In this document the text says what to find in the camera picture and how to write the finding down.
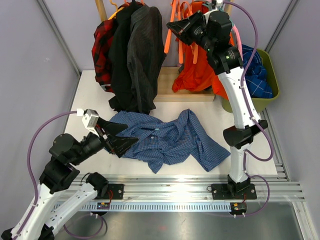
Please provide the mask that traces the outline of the orange hanger of blue shirt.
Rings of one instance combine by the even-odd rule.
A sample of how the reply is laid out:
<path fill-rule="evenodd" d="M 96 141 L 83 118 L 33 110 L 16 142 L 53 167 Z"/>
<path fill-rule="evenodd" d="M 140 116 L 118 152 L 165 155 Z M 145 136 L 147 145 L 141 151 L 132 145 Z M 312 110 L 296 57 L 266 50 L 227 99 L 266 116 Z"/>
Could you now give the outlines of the orange hanger of blue shirt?
<path fill-rule="evenodd" d="M 173 22 L 175 19 L 176 6 L 177 6 L 177 0 L 172 0 L 170 22 Z M 172 31 L 170 29 L 168 29 L 166 40 L 165 40 L 165 45 L 164 45 L 164 53 L 165 54 L 168 54 L 170 51 L 171 37 L 172 37 Z"/>

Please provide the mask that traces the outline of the dark grey striped shirt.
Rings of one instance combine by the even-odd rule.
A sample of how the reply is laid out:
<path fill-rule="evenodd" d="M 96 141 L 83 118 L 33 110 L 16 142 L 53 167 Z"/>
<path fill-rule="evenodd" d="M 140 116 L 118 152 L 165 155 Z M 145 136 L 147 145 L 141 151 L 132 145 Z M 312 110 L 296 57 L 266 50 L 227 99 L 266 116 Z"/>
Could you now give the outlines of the dark grey striped shirt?
<path fill-rule="evenodd" d="M 157 7 L 145 4 L 131 15 L 127 49 L 131 92 L 139 113 L 149 114 L 156 108 L 154 99 L 165 58 L 162 15 Z"/>

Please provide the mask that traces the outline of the blue checked shirt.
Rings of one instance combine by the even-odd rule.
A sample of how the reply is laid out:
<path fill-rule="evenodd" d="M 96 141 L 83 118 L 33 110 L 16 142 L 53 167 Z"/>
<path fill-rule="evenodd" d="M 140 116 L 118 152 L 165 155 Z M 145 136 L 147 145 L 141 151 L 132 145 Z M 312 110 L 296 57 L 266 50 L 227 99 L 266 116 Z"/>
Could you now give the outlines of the blue checked shirt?
<path fill-rule="evenodd" d="M 206 172 L 210 172 L 230 156 L 227 149 L 206 133 L 190 109 L 183 110 L 177 119 L 170 122 L 126 111 L 117 113 L 110 121 L 128 126 L 118 133 L 119 137 L 138 138 L 124 157 L 147 163 L 155 174 L 164 164 L 180 164 L 189 156 L 193 156 Z"/>

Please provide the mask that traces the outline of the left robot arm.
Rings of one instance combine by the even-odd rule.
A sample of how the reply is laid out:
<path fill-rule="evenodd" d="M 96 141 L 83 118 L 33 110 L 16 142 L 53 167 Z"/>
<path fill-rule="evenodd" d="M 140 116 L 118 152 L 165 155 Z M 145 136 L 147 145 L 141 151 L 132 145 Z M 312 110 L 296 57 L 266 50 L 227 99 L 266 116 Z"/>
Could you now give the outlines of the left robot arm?
<path fill-rule="evenodd" d="M 53 240 L 66 222 L 85 204 L 95 199 L 117 198 L 123 190 L 121 184 L 110 184 L 98 172 L 90 173 L 85 183 L 57 209 L 60 196 L 71 186 L 80 173 L 75 167 L 101 150 L 122 157 L 136 142 L 135 137 L 120 137 L 126 124 L 106 121 L 95 111 L 86 110 L 82 123 L 89 131 L 81 141 L 68 133 L 55 138 L 49 149 L 51 160 L 46 164 L 35 195 L 19 223 L 5 230 L 4 240 Z"/>

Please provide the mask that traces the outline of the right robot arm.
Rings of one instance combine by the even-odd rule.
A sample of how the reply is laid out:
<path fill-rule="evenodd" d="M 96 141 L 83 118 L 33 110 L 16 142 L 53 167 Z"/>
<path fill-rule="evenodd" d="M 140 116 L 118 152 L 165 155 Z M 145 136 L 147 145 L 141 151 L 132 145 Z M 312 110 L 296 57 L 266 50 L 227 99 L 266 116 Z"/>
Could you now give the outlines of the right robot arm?
<path fill-rule="evenodd" d="M 191 16 L 167 23 L 167 28 L 184 44 L 196 43 L 206 51 L 207 62 L 227 94 L 234 125 L 223 131 L 230 147 L 230 172 L 227 183 L 213 183 L 215 200 L 255 200 L 256 189 L 245 173 L 244 154 L 252 146 L 254 137 L 268 127 L 256 112 L 246 83 L 241 78 L 244 67 L 239 50 L 230 44 L 232 22 L 227 13 L 212 10 L 197 11 Z"/>

